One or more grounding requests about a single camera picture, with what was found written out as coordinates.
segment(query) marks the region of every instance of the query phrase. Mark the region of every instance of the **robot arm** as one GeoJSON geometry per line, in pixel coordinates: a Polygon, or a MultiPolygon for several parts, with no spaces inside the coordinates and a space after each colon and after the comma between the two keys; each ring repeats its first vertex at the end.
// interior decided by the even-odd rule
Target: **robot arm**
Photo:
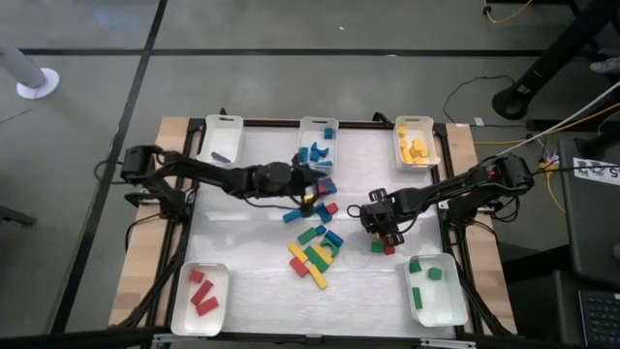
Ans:
{"type": "Polygon", "coordinates": [[[293,158],[292,165],[273,162],[227,170],[176,151],[164,151],[157,145],[134,146],[125,152],[121,178],[127,183],[143,186],[157,198],[162,218],[178,219],[186,213],[179,209],[185,206],[185,193],[170,187],[165,181],[170,175],[220,187],[238,199],[299,196],[304,210],[316,201],[315,198],[312,202],[303,202],[306,187],[314,185],[326,174],[299,165],[298,155],[293,158]],[[158,169],[155,162],[161,165],[158,169]]]}
{"type": "Polygon", "coordinates": [[[516,197],[534,186],[525,161],[508,155],[480,162],[465,174],[424,188],[403,188],[393,193],[377,189],[369,193],[369,205],[359,208],[359,219],[367,233],[379,234],[391,245],[404,242],[398,224],[416,221],[431,205],[448,200],[450,218],[471,220],[478,207],[500,197],[516,197]]]}

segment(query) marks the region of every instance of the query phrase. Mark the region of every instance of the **white pole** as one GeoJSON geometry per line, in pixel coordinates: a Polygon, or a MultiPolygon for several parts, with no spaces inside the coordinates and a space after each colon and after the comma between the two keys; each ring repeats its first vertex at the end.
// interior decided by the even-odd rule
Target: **white pole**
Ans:
{"type": "Polygon", "coordinates": [[[39,69],[6,40],[0,40],[0,66],[17,80],[17,94],[25,99],[44,98],[60,83],[58,73],[50,68],[39,69]]]}

